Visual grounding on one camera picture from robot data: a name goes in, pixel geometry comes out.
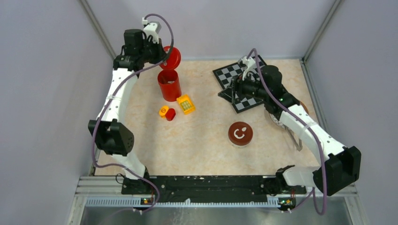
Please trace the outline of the red oval dish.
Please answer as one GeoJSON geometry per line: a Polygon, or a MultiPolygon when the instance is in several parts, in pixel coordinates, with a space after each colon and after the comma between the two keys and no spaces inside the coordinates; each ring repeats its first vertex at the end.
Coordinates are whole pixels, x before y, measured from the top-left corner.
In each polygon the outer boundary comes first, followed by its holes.
{"type": "Polygon", "coordinates": [[[163,70],[175,70],[179,66],[181,59],[182,56],[180,51],[176,47],[173,47],[169,58],[160,64],[160,67],[163,70]]]}

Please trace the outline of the red cylindrical cup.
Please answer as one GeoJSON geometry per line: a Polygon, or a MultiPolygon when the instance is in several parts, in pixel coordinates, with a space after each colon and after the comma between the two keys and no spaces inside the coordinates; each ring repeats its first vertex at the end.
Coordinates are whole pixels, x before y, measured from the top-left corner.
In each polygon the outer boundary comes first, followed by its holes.
{"type": "Polygon", "coordinates": [[[162,96],[166,101],[175,102],[182,95],[179,76],[175,70],[162,70],[159,72],[157,80],[162,96]],[[167,81],[175,81],[175,83],[166,85],[167,81]]]}

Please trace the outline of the brown round lid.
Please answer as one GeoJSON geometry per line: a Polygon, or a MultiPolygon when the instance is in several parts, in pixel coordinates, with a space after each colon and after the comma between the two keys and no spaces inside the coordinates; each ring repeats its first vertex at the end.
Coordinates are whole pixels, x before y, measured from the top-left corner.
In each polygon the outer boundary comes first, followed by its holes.
{"type": "Polygon", "coordinates": [[[228,129],[228,139],[235,144],[248,144],[253,139],[253,129],[245,122],[234,122],[228,129]]]}

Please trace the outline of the silver metal tongs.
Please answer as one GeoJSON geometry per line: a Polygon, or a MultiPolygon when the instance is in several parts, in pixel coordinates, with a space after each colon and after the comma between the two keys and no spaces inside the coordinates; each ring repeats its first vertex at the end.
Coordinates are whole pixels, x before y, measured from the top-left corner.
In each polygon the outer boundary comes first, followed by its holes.
{"type": "Polygon", "coordinates": [[[294,146],[296,147],[296,150],[299,152],[302,151],[302,149],[303,149],[302,140],[299,138],[296,138],[294,132],[292,130],[290,130],[289,128],[286,128],[286,131],[287,131],[289,137],[291,138],[294,146]]]}

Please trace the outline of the steel lunch box bowl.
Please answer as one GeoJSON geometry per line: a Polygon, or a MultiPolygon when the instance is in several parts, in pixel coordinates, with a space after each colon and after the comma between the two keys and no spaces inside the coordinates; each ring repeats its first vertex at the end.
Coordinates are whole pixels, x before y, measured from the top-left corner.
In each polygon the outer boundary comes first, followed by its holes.
{"type": "Polygon", "coordinates": [[[233,146],[234,148],[239,148],[239,149],[247,148],[247,147],[251,146],[251,143],[248,143],[248,144],[235,144],[235,143],[233,143],[233,142],[230,142],[230,144],[231,144],[231,146],[233,146]]]}

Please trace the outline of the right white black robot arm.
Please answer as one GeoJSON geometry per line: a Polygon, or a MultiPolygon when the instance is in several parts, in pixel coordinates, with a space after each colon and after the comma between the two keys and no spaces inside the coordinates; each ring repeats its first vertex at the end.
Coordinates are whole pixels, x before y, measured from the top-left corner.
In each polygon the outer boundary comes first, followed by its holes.
{"type": "Polygon", "coordinates": [[[273,65],[243,66],[237,63],[213,71],[224,88],[219,96],[230,97],[239,113],[261,103],[282,126],[295,133],[311,150],[320,167],[287,166],[278,170],[275,187],[288,193],[294,186],[318,188],[332,196],[360,177],[361,152],[346,147],[314,121],[301,102],[282,84],[282,73],[273,65]]]}

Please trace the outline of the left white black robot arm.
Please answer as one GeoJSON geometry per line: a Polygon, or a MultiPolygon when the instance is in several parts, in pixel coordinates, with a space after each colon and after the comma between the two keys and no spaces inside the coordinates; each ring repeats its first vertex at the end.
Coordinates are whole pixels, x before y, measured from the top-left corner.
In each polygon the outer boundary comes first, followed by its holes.
{"type": "Polygon", "coordinates": [[[145,177],[146,167],[134,153],[134,134],[125,126],[125,117],[131,90],[139,74],[160,65],[166,53],[159,33],[147,29],[129,29],[123,34],[124,45],[113,61],[111,85],[104,106],[97,118],[90,120],[88,129],[92,135],[92,160],[97,168],[95,150],[99,149],[111,155],[117,166],[125,171],[127,183],[140,194],[149,191],[151,182],[145,177]]]}

